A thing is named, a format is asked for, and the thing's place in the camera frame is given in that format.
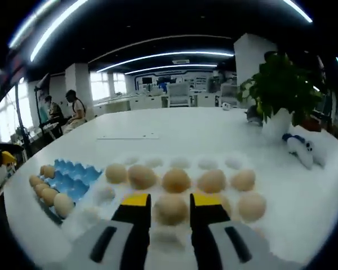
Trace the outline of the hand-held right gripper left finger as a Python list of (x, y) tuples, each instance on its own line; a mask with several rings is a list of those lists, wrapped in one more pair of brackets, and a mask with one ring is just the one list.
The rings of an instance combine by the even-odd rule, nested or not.
[(73, 243), (62, 262), (49, 269), (144, 269), (151, 226), (151, 195), (125, 198), (111, 220), (101, 220)]

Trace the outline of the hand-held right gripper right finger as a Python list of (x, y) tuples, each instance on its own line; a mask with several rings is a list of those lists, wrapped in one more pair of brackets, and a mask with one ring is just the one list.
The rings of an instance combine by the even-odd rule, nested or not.
[(301, 269), (274, 255), (252, 228), (231, 220), (218, 195), (190, 194), (190, 226), (198, 269)]

